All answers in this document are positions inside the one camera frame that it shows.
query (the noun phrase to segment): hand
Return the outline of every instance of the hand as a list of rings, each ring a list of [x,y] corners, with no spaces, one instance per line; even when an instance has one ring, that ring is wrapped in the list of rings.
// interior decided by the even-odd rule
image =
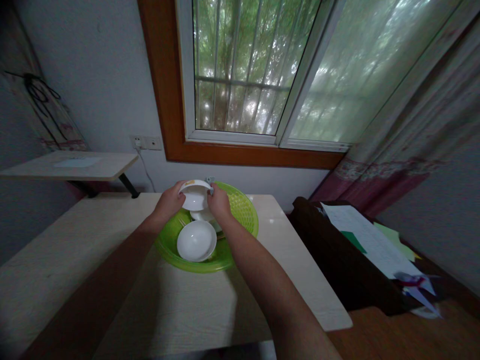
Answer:
[[[179,191],[185,182],[186,180],[177,181],[175,185],[161,194],[155,210],[151,213],[152,218],[166,224],[182,208],[185,202],[185,194],[183,192],[179,193]]]
[[[213,196],[210,195],[209,191],[207,197],[210,212],[217,221],[231,217],[232,212],[230,210],[230,201],[227,192],[219,188],[214,182],[211,183],[211,186],[213,187]]]

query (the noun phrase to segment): white ceramic bowl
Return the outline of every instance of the white ceramic bowl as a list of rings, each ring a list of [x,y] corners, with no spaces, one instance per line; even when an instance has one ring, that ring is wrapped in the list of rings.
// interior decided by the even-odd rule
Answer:
[[[200,211],[190,211],[190,216],[194,220],[209,222],[217,233],[222,231],[222,228],[220,227],[219,223],[215,220],[215,217],[207,208]]]
[[[190,262],[207,260],[217,246],[217,233],[207,221],[192,221],[178,234],[176,249],[178,254]]]
[[[184,183],[180,192],[185,194],[185,202],[182,208],[190,211],[200,211],[208,208],[207,191],[210,185],[202,180],[189,180]]]

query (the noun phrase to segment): forearm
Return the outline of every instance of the forearm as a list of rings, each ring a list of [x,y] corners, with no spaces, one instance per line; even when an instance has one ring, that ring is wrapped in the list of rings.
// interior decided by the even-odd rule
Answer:
[[[22,359],[91,359],[164,224],[145,219],[73,293]]]
[[[220,219],[233,259],[272,332],[279,359],[340,359],[275,258],[232,216]]]

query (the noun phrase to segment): window frame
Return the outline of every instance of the window frame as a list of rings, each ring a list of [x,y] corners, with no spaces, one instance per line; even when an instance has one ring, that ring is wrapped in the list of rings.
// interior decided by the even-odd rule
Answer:
[[[307,41],[279,121],[277,135],[273,136],[195,128],[195,106],[186,106],[187,102],[195,104],[193,56],[185,51],[186,47],[180,47],[180,44],[189,42],[190,49],[193,49],[192,3],[138,0],[166,159],[177,162],[334,169],[351,144],[289,139],[295,124],[290,119],[296,119],[295,115],[300,111],[345,2],[346,0],[321,2],[312,26],[314,38]],[[400,114],[435,64],[478,11],[479,6],[475,1],[460,2],[374,119],[391,119]],[[185,16],[177,17],[177,14],[185,13]],[[178,31],[179,26],[188,26],[189,31]],[[375,123],[379,122],[372,120],[370,125]]]
[[[137,2],[167,161],[331,170],[342,160],[341,152],[188,139],[176,0]]]

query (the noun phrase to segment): black cord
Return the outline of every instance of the black cord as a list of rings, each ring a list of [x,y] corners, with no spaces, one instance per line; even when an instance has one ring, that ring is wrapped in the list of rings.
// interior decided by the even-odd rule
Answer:
[[[50,118],[53,121],[53,123],[55,124],[55,127],[58,130],[58,132],[60,133],[60,135],[65,139],[66,142],[68,142],[67,137],[64,135],[64,133],[60,129],[60,126],[57,124],[57,122],[55,121],[55,118],[53,117],[52,113],[49,111],[49,109],[46,105],[46,104],[49,103],[49,98],[47,97],[47,95],[45,94],[45,92],[41,88],[37,87],[34,84],[34,81],[38,81],[44,87],[46,87],[48,89],[48,92],[57,100],[61,99],[58,92],[56,92],[50,86],[48,86],[47,83],[45,81],[43,81],[43,79],[41,77],[38,77],[38,76],[36,76],[32,73],[26,72],[23,75],[19,75],[19,74],[16,74],[16,73],[13,73],[13,72],[10,72],[10,71],[6,71],[6,70],[4,72],[7,73],[7,74],[10,74],[10,75],[13,75],[13,76],[16,76],[16,77],[19,77],[19,78],[23,79],[23,85],[25,86],[26,91],[30,95],[30,97],[33,100],[33,103],[35,104],[38,111],[40,113],[42,113],[45,117]],[[43,121],[42,117],[38,114],[38,112],[35,109],[33,109],[33,110],[34,110],[35,114],[38,116],[38,118],[40,119],[40,122],[43,125],[43,127],[45,128],[45,130],[50,134],[53,141],[55,141],[55,144],[58,146],[59,149],[61,149],[59,143],[57,142],[54,135],[52,134],[52,132],[48,128],[47,124],[45,124],[45,122]]]

